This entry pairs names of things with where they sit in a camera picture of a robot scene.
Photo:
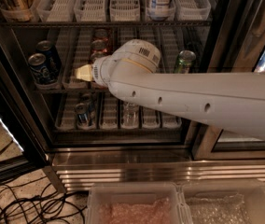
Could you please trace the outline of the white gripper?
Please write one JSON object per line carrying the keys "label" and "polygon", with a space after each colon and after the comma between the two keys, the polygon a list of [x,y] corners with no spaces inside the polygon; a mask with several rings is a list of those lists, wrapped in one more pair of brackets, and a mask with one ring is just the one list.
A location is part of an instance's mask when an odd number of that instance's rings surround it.
{"label": "white gripper", "polygon": [[75,70],[77,79],[94,81],[103,87],[109,87],[118,61],[111,55],[98,58],[93,65],[85,64]]}

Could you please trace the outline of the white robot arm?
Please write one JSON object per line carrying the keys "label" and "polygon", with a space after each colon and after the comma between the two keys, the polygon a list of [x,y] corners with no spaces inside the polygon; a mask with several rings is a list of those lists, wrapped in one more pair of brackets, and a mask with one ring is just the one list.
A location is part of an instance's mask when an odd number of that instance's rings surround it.
{"label": "white robot arm", "polygon": [[145,40],[75,70],[124,102],[265,141],[265,73],[159,74],[160,51]]}

